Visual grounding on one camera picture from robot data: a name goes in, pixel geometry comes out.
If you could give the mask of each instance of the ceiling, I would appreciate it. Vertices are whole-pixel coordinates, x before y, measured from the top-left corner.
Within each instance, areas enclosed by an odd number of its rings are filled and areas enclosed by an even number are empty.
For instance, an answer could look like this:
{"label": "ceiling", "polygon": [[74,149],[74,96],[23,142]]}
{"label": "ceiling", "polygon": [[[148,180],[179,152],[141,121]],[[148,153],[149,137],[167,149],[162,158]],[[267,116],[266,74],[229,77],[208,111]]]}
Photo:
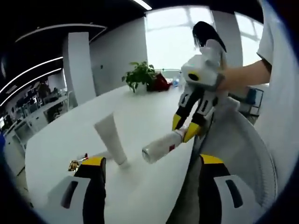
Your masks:
{"label": "ceiling", "polygon": [[[245,14],[260,22],[263,22],[262,10],[254,0],[144,0],[153,9],[181,6],[181,5],[206,5],[212,10],[228,13],[234,11]],[[62,55],[62,43],[67,33],[88,31],[89,38],[94,40],[110,30],[137,18],[144,16],[146,11],[132,0],[85,0],[77,4],[69,2],[61,3],[51,1],[42,5],[36,3],[6,2],[2,5],[3,12],[0,14],[0,57],[5,68],[6,78],[0,71],[0,89],[10,80],[26,71],[27,69],[57,58]],[[16,42],[20,37],[33,31],[59,24],[91,24],[107,27],[105,31],[100,27],[68,26],[52,28],[35,32]],[[0,102],[7,94],[5,93],[13,85],[22,86],[26,82],[43,75],[49,71],[61,68],[62,60],[53,61],[33,69],[0,93]]]}

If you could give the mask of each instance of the white table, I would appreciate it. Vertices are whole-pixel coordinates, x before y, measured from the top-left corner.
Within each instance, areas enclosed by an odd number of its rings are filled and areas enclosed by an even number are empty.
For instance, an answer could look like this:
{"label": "white table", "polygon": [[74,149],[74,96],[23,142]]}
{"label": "white table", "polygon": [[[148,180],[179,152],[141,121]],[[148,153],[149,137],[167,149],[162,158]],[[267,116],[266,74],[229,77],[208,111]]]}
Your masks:
{"label": "white table", "polygon": [[105,223],[165,223],[187,172],[193,141],[180,145],[155,164],[142,158],[142,147],[171,131],[182,89],[135,95],[124,86],[105,93],[56,119],[27,144],[26,178],[34,207],[70,173],[78,155],[106,150],[93,125],[114,112],[130,168],[107,162]]}

